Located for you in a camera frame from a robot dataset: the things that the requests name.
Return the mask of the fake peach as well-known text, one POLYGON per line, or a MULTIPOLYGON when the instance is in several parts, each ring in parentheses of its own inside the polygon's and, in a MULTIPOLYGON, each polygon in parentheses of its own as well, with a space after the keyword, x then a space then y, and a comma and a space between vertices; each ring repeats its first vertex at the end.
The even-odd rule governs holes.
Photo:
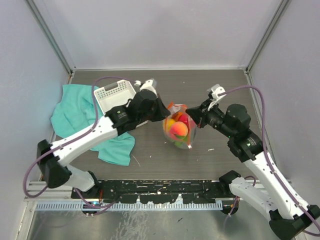
POLYGON ((169 136, 172 138, 184 138, 188 135, 189 129, 182 122, 175 122, 169 129, 169 136))

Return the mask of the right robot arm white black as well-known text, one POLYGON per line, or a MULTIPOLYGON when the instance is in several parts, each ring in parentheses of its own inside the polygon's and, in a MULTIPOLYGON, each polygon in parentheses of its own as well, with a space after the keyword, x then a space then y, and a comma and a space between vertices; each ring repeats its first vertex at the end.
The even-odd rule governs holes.
POLYGON ((232 154, 250 169, 266 193, 253 187, 234 170, 219 178, 219 191, 225 197, 242 198, 268 221, 281 240, 291 240, 320 216, 320 208, 305 201, 280 172, 262 140, 250 129, 251 117, 245 106, 231 104, 222 112, 209 99, 186 113, 199 128, 211 126, 228 137, 232 154))

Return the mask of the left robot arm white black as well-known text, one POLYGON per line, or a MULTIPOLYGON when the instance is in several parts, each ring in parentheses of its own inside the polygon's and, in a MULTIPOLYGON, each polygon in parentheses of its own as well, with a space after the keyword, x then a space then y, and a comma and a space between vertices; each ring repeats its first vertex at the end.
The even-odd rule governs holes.
POLYGON ((160 96, 151 90, 141 90, 133 98, 113 102, 110 110, 98 122, 62 140, 38 143, 41 160, 38 166, 47 187, 70 186, 88 198, 100 193, 100 183, 90 171, 82 171, 71 162, 100 143, 134 130, 144 121, 160 122, 170 115, 160 96))

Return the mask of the clear zip bag orange seal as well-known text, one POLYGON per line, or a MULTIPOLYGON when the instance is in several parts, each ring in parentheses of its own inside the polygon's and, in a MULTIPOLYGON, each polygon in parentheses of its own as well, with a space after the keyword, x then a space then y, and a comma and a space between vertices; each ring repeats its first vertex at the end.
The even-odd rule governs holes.
POLYGON ((197 126, 186 113, 187 106, 171 102, 167 109, 170 115, 162 121, 164 136, 177 148, 191 149, 196 137, 197 126))

